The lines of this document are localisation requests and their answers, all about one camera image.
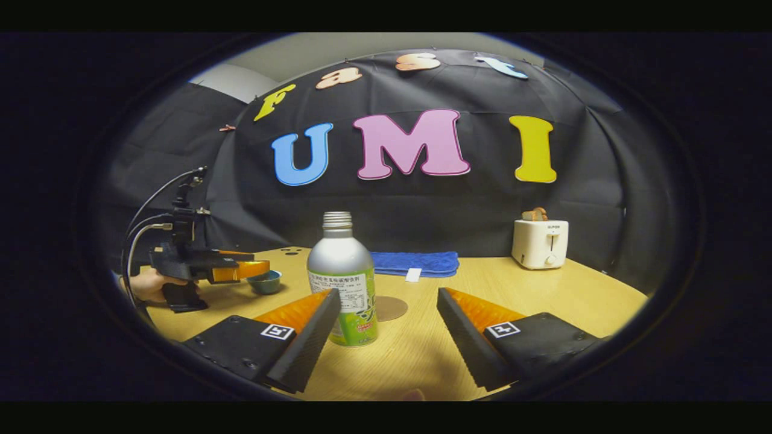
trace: letter m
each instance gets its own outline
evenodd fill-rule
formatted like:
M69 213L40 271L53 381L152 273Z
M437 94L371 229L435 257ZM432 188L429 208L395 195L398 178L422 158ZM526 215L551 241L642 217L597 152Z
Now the letter m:
M406 134L384 114L363 117L354 122L362 130L364 166L357 173L362 179L382 179L391 175L384 163L384 152L404 175L415 168L421 150L426 147L426 162L421 170L427 175L454 176L469 172L469 163L461 156L455 110L427 110L421 114L410 134Z

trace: brown coaster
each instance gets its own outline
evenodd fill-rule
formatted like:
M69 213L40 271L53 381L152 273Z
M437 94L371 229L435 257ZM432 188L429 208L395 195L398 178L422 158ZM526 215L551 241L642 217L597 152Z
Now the brown coaster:
M408 311L408 304L394 297L375 296L375 314L379 321L399 318Z

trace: aluminum bottle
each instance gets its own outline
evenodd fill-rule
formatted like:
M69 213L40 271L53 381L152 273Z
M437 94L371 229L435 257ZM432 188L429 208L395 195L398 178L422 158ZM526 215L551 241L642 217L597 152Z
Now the aluminum bottle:
M375 281L370 251L354 238L349 212L325 212L323 238L308 256L308 280L314 293L337 288L340 316L330 340L344 346L370 344L378 337Z

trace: small bowl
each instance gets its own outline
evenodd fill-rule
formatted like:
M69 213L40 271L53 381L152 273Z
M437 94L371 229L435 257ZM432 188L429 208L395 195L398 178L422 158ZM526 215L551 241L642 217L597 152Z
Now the small bowl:
M270 295L279 292L279 279L282 273L276 270L270 270L268 273L259 276L247 277L247 282L252 285L252 292L262 295Z

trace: bottle label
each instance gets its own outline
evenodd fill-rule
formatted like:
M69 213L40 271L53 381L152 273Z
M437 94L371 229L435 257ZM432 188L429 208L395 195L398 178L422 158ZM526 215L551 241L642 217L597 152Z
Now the bottle label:
M309 270L308 280L313 293L337 288L340 294L340 315L330 333L332 342L346 346L365 345L378 337L372 268L350 274Z

